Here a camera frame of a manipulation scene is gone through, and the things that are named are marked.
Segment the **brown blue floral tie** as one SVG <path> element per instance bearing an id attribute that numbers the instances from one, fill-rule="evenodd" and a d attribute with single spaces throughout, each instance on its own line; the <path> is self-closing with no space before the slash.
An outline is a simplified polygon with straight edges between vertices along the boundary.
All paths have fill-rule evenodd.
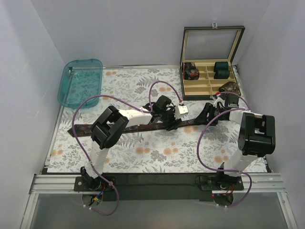
<path id="1" fill-rule="evenodd" d="M 186 126 L 198 126 L 194 123 L 195 119 L 189 119 L 185 121 L 181 121 L 178 128 L 186 127 Z M 166 130 L 168 124 L 165 123 L 153 123 L 149 125 L 133 125 L 126 127 L 124 130 L 124 134 L 127 133 L 137 133 L 137 132 L 149 132 L 149 131 L 157 131 L 157 130 Z M 74 125 L 76 136 L 77 137 L 85 137 L 92 135 L 92 125 L 86 124 L 75 124 Z"/>

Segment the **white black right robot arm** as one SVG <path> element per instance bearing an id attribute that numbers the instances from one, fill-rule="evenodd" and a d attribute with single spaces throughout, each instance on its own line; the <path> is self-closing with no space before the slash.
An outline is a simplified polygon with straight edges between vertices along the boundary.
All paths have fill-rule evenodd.
<path id="1" fill-rule="evenodd" d="M 239 124 L 238 149 L 230 159 L 213 170 L 213 174 L 198 176 L 202 190 L 232 190 L 241 185 L 241 175 L 256 159 L 270 155 L 275 150 L 275 118 L 257 114 L 249 108 L 240 108 L 241 96 L 231 92 L 217 93 L 211 97 L 196 117 L 195 124 L 205 125 L 205 131 L 218 121 L 231 121 Z"/>

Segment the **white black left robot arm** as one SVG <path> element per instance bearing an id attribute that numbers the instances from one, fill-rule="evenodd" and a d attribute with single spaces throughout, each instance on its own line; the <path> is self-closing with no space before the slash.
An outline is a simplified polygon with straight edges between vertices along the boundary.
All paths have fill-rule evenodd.
<path id="1" fill-rule="evenodd" d="M 89 190 L 96 191 L 101 187 L 103 166 L 108 151 L 121 138 L 128 127 L 147 128 L 151 124 L 164 124 L 166 130 L 174 130 L 188 114 L 187 107 L 181 102 L 172 105 L 171 99 L 162 95 L 154 103 L 141 108 L 120 110 L 109 106 L 98 117 L 91 127 L 91 151 L 89 164 L 81 168 L 81 177 Z"/>

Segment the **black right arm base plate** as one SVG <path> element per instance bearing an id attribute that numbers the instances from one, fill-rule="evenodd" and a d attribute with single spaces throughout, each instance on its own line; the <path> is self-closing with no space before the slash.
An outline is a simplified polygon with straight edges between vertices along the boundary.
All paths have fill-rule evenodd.
<path id="1" fill-rule="evenodd" d="M 241 191 L 244 190 L 244 185 L 241 178 L 237 181 L 226 181 L 217 178 L 216 174 L 197 175 L 194 179 L 195 184 L 202 191 Z"/>

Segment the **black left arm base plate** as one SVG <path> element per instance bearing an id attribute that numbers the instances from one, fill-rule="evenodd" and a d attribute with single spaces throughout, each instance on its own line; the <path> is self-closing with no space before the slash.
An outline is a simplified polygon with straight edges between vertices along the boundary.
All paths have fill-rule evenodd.
<path id="1" fill-rule="evenodd" d="M 92 184 L 89 184 L 85 178 L 79 176 L 75 179 L 73 190 L 77 192 L 97 192 L 102 190 L 112 192 L 114 188 L 100 177 L 94 179 Z"/>

